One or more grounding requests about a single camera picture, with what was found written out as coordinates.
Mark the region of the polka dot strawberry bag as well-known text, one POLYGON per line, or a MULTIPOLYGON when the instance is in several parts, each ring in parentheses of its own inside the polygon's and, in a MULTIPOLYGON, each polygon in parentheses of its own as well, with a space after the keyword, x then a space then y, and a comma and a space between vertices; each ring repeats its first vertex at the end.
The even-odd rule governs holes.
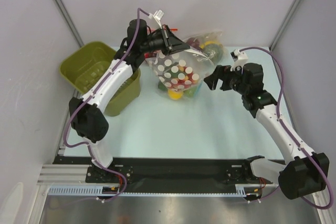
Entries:
POLYGON ((146 62, 159 81, 173 91, 187 90, 213 73, 214 63, 202 52, 190 48, 165 56, 160 51, 146 62))

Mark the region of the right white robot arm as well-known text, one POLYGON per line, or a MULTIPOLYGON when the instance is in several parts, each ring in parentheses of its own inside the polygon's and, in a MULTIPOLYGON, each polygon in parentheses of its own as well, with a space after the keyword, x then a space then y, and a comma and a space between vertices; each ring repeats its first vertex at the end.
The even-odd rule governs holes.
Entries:
POLYGON ((326 188, 329 159, 316 153, 281 116, 275 98, 264 89, 264 72, 261 65, 247 63, 240 70, 230 66, 217 66, 205 78, 210 90, 215 90, 221 80, 222 91, 233 90, 241 95, 244 108, 249 111, 276 143, 283 158, 281 165, 263 156, 246 160, 242 169, 243 179, 254 183, 260 177, 279 185, 288 199, 296 199, 326 188))

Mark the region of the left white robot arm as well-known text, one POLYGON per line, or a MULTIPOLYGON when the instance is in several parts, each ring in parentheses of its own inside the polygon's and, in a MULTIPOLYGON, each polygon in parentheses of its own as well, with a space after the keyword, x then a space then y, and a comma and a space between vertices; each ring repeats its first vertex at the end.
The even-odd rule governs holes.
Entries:
POLYGON ((109 101, 138 70, 146 53, 159 50, 170 56, 189 48, 187 43, 171 32, 168 25, 163 25, 149 34, 146 21, 134 19, 129 23, 127 36, 120 49, 99 81, 81 98, 70 100, 68 125, 82 138, 81 144, 87 146, 92 163, 99 167, 97 176, 102 181, 112 181, 116 171, 110 166, 113 156, 104 140, 109 124, 103 113, 109 101))

